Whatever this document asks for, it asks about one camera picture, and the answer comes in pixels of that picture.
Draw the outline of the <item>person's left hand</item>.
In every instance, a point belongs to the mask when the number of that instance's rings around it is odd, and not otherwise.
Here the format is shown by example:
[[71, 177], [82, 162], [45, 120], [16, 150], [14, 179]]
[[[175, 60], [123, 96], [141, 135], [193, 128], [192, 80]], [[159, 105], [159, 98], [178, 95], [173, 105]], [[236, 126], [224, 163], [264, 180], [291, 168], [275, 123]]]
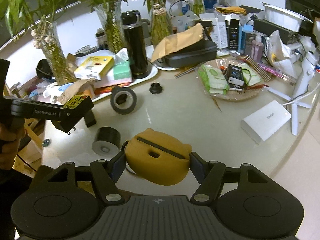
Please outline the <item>person's left hand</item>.
[[24, 136], [24, 127], [21, 127], [16, 132], [10, 132], [1, 124], [1, 140], [5, 142], [1, 147], [1, 169], [10, 170], [13, 167], [21, 139], [24, 138]]

